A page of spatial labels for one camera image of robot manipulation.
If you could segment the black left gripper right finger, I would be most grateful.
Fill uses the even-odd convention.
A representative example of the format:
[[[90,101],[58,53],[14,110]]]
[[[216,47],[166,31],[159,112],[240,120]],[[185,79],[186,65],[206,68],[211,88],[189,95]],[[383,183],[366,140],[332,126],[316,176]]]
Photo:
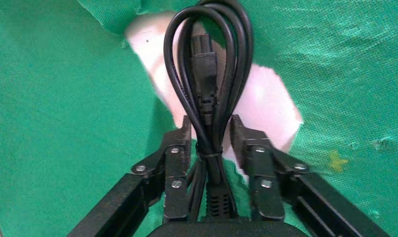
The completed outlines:
[[[275,148],[238,115],[230,121],[237,162],[249,177],[252,220],[284,221],[292,206],[314,237],[385,237],[387,233],[305,162]]]

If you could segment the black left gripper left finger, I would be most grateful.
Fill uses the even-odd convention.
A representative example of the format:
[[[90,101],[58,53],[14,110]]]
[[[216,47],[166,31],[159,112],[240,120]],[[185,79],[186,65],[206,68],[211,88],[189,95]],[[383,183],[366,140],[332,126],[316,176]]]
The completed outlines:
[[[190,156],[191,125],[184,116],[182,127],[165,133],[159,149],[133,165],[68,235],[131,237],[161,198],[163,223],[185,221]]]

